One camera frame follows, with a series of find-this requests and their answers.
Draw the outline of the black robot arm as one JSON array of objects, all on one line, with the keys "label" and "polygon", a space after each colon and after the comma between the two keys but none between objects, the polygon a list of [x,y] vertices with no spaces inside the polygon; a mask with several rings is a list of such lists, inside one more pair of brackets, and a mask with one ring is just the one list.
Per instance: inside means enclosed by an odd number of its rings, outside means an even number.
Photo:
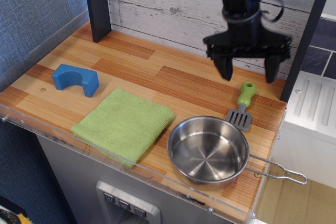
[{"label": "black robot arm", "polygon": [[262,24],[261,0],[222,0],[225,32],[205,37],[207,56],[220,75],[230,80],[233,58],[263,58],[266,80],[276,80],[280,63],[290,58],[290,36],[268,30]]}]

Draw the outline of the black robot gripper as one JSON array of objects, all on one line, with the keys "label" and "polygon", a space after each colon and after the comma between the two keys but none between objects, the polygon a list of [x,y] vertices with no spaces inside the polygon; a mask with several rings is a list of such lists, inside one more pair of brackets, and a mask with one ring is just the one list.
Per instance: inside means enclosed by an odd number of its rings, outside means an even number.
[{"label": "black robot gripper", "polygon": [[267,82],[277,79],[281,60],[291,56],[292,38],[265,28],[261,19],[260,11],[244,19],[228,16],[226,31],[203,39],[207,56],[223,79],[230,81],[232,78],[232,58],[265,58]]}]

